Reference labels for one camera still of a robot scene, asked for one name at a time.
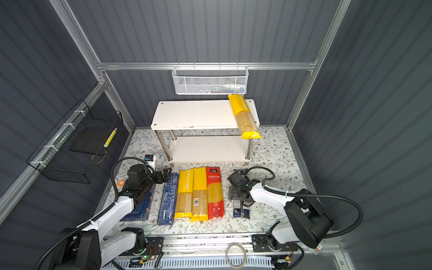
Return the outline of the clear blue spaghetti pack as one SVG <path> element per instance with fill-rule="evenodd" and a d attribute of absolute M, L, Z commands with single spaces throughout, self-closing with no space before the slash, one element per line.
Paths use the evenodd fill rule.
<path fill-rule="evenodd" d="M 241 202 L 242 200 L 247 200 L 249 198 L 247 192 L 244 190 L 244 180 L 244 177 L 239 171 L 235 171 L 231 175 L 230 182 L 236 191 L 235 199 L 233 200 L 233 217 L 250 219 L 249 207 L 244 207 Z"/>

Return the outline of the red spaghetti pack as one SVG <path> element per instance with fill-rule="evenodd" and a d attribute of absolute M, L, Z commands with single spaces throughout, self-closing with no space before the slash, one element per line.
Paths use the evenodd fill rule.
<path fill-rule="evenodd" d="M 222 218 L 225 213 L 220 169 L 206 167 L 208 218 Z"/>

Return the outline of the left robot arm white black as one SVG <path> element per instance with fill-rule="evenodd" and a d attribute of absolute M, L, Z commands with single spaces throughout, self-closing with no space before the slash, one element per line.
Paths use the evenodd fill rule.
<path fill-rule="evenodd" d="M 49 269 L 99 270 L 123 253 L 146 254 L 148 244 L 142 229 L 127 227 L 115 236 L 107 234 L 144 201 L 155 185 L 168 182 L 170 174 L 170 169 L 155 171 L 144 164 L 131 166 L 117 201 L 77 228 L 63 230 L 51 253 Z"/>

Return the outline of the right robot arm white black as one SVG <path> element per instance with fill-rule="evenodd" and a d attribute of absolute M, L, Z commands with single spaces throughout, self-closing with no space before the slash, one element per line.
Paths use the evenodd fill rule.
<path fill-rule="evenodd" d="M 258 180 L 249 180 L 239 171 L 231 174 L 228 181 L 242 199 L 269 205 L 286 214 L 287 222 L 276 222 L 266 233 L 267 244 L 273 250 L 296 241 L 315 249 L 334 224 L 321 203 L 306 189 L 296 193 L 278 191 Z"/>

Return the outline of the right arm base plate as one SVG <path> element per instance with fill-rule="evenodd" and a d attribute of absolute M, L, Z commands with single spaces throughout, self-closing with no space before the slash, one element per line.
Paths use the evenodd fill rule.
<path fill-rule="evenodd" d="M 280 244 L 273 236 L 266 234 L 252 235 L 253 251 L 256 253 L 265 252 L 297 252 L 298 248 L 293 244 Z"/>

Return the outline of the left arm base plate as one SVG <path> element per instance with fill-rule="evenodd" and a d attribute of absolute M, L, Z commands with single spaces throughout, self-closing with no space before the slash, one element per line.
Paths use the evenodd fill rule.
<path fill-rule="evenodd" d="M 129 253 L 135 256 L 157 256 L 162 252 L 163 237 L 147 237 L 137 240 L 136 246 Z"/>

